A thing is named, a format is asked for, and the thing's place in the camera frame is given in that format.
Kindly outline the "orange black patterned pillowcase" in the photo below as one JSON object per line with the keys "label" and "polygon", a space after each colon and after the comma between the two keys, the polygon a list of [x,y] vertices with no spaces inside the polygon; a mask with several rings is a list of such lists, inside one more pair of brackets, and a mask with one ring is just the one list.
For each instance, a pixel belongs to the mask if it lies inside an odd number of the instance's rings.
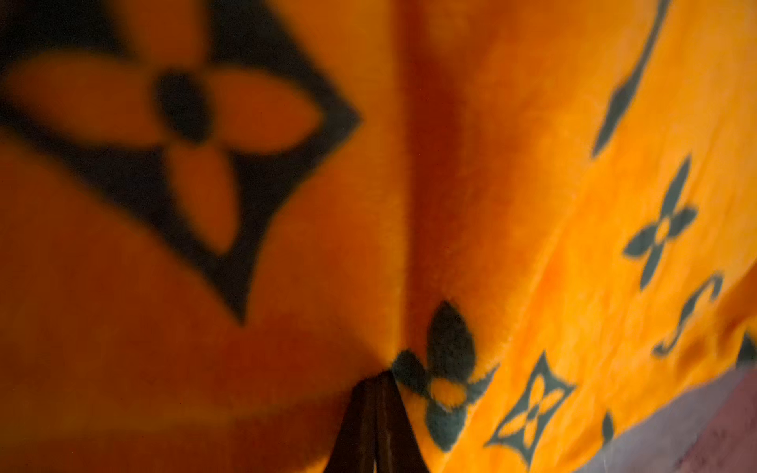
{"label": "orange black patterned pillowcase", "polygon": [[5,1],[1,468],[570,472],[756,348],[752,1]]}

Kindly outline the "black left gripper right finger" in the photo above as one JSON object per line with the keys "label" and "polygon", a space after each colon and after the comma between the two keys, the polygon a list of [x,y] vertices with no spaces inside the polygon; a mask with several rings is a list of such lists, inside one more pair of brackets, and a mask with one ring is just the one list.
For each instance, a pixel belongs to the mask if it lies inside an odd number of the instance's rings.
{"label": "black left gripper right finger", "polygon": [[392,372],[376,380],[378,473],[429,473]]}

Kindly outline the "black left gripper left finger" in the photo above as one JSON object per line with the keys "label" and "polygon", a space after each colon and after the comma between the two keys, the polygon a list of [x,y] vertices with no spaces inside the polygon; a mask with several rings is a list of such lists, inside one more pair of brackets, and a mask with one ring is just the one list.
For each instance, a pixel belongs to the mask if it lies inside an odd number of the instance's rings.
{"label": "black left gripper left finger", "polygon": [[376,380],[352,390],[324,473],[373,473],[376,470]]}

